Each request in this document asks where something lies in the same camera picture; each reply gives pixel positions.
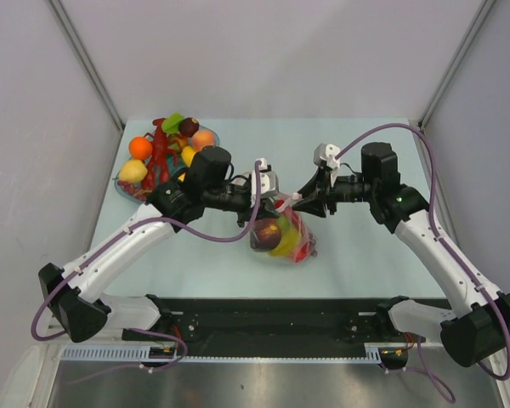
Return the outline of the green apple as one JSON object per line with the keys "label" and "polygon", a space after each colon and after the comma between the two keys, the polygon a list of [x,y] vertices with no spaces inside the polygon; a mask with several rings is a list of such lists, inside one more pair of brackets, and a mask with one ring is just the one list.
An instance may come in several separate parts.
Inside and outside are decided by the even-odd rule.
{"label": "green apple", "polygon": [[302,236],[302,222],[301,218],[296,214],[282,213],[277,220],[280,228],[281,238],[288,235]]}

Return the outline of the dark red apple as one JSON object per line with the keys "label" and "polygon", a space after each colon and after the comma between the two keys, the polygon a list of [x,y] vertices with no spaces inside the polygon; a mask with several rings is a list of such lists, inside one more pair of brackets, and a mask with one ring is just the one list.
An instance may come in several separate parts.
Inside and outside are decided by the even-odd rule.
{"label": "dark red apple", "polygon": [[276,218],[258,220],[250,232],[250,248],[255,252],[269,252],[280,244],[281,237]]}

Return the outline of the clear pink-dotted zip bag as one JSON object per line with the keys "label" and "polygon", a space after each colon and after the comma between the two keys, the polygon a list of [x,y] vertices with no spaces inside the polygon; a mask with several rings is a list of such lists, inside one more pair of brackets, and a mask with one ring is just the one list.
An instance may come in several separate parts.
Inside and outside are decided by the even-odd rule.
{"label": "clear pink-dotted zip bag", "polygon": [[257,220],[249,234],[253,252],[272,259],[300,264],[318,256],[317,238],[299,212],[292,209],[292,198],[280,193],[270,201],[278,218]]}

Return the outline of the yellow fruit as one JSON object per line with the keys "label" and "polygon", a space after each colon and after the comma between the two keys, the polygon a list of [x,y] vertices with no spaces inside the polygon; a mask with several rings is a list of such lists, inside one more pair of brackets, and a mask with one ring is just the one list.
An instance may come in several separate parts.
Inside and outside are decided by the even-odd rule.
{"label": "yellow fruit", "polygon": [[297,250],[301,238],[299,235],[284,236],[280,244],[269,252],[272,257],[288,257]]}

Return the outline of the dark red plum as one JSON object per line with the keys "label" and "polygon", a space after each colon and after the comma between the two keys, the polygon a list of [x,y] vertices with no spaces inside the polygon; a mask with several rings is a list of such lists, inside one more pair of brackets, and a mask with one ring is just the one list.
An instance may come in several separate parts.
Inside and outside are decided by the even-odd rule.
{"label": "dark red plum", "polygon": [[178,125],[178,131],[184,138],[191,138],[199,128],[200,123],[194,117],[186,117]]}

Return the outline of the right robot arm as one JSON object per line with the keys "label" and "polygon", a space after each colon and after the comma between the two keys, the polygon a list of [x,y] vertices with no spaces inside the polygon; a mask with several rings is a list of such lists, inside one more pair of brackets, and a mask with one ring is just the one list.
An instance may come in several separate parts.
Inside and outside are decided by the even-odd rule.
{"label": "right robot arm", "polygon": [[339,175],[339,149],[320,144],[311,180],[295,194],[294,210],[324,218],[340,203],[366,202],[378,224],[412,250],[438,283],[450,305],[439,309],[408,297],[380,306],[377,335],[394,341],[404,332],[441,343],[459,365],[470,367],[510,343],[510,292],[488,280],[441,226],[430,218],[429,204],[401,183],[398,157],[391,144],[372,142],[361,149],[361,170]]}

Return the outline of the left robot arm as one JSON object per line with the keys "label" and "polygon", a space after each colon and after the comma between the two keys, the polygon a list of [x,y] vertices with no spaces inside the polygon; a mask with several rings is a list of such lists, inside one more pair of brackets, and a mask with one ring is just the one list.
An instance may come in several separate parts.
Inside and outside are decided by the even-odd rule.
{"label": "left robot arm", "polygon": [[[206,241],[232,243],[246,236],[257,219],[277,217],[271,200],[279,192],[279,182],[268,162],[256,160],[243,184],[227,178],[231,168],[231,155],[221,147],[196,152],[103,243],[62,267],[48,263],[41,268],[38,278],[44,300],[31,323],[32,337],[41,342],[59,337],[59,333],[43,336],[37,331],[40,318],[49,312],[59,322],[61,334],[74,343],[85,342],[104,329],[164,338],[171,320],[156,297],[115,297],[105,290],[141,255],[180,231]],[[215,237],[190,227],[208,208],[236,213],[242,231]]]}

